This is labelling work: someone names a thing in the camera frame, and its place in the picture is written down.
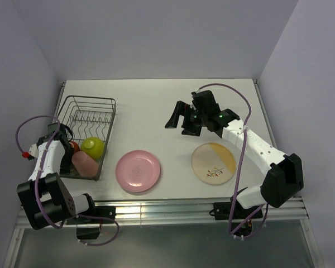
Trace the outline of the orange ceramic mug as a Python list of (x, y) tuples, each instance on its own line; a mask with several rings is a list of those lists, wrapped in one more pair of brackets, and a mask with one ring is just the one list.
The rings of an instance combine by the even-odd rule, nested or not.
[(70, 141), (69, 143), (70, 143), (71, 148), (73, 149), (74, 154), (80, 151), (80, 147), (76, 142)]

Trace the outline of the lime green bowl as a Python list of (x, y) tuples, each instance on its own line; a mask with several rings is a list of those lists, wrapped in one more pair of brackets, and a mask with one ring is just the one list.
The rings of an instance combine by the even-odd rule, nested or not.
[(98, 161), (103, 155), (104, 142), (97, 137), (88, 137), (82, 142), (80, 150)]

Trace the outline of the pink plastic cup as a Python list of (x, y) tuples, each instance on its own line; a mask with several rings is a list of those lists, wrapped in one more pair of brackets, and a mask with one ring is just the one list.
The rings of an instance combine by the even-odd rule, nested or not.
[(71, 161), (79, 175), (84, 177), (96, 176), (99, 164), (83, 151), (73, 154)]

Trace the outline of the cream floral plate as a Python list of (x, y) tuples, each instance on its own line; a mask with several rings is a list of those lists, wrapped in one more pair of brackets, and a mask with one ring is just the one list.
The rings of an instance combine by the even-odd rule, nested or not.
[(230, 181), (237, 169), (233, 153), (214, 142), (202, 144), (194, 150), (191, 166), (196, 177), (209, 185)]

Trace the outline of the pink plastic plate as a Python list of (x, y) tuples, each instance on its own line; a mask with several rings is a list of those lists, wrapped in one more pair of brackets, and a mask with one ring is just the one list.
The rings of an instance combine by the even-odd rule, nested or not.
[(157, 183), (160, 171), (160, 163), (155, 155), (144, 150), (134, 150), (119, 159), (115, 175), (125, 191), (142, 193)]

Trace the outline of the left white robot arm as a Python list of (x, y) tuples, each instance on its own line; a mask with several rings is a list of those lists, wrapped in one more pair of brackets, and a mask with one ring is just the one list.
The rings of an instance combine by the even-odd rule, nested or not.
[(68, 136), (72, 131), (64, 124), (48, 125), (48, 134), (35, 144), (38, 156), (28, 181), (19, 184), (17, 194), (31, 227), (35, 230), (63, 223), (76, 215), (85, 223), (98, 215), (92, 197), (85, 193), (72, 196), (60, 177), (71, 166), (73, 148)]

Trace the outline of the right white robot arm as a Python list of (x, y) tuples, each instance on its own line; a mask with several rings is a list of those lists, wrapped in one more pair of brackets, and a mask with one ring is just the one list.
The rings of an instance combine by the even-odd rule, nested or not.
[(282, 206), (304, 187), (302, 160), (296, 154), (287, 155), (276, 149), (254, 131), (246, 121), (230, 109), (221, 110), (210, 90), (192, 93), (192, 103), (178, 101), (166, 128), (177, 128), (183, 118), (182, 134), (200, 136), (203, 127), (214, 132), (241, 150), (264, 175), (261, 185), (237, 193), (230, 205), (231, 213), (244, 217), (252, 207), (268, 204)]

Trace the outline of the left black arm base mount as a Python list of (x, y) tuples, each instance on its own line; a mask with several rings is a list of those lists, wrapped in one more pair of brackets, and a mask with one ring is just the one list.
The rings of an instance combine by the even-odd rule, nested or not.
[[(98, 208), (93, 198), (85, 193), (73, 198), (76, 215), (66, 221), (68, 226), (76, 226), (76, 237), (86, 246), (103, 246), (113, 242), (119, 234), (119, 224), (115, 220), (116, 208)], [(115, 224), (116, 232), (108, 241), (93, 242), (101, 234), (103, 224)]]

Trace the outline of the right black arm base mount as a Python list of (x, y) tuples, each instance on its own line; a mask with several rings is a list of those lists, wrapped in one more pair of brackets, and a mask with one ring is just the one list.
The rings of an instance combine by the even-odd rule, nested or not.
[[(209, 215), (214, 217), (216, 221), (229, 220), (231, 213), (232, 202), (215, 202), (213, 203), (213, 209), (209, 211)], [(238, 225), (238, 222), (234, 220), (243, 221), (251, 213), (258, 209), (258, 206), (254, 206), (249, 209), (243, 209), (238, 203), (236, 203), (232, 216), (231, 231), (233, 231)], [(240, 238), (245, 238), (252, 234), (253, 231), (253, 219), (262, 219), (263, 212), (260, 208), (255, 214), (252, 215), (233, 235)]]

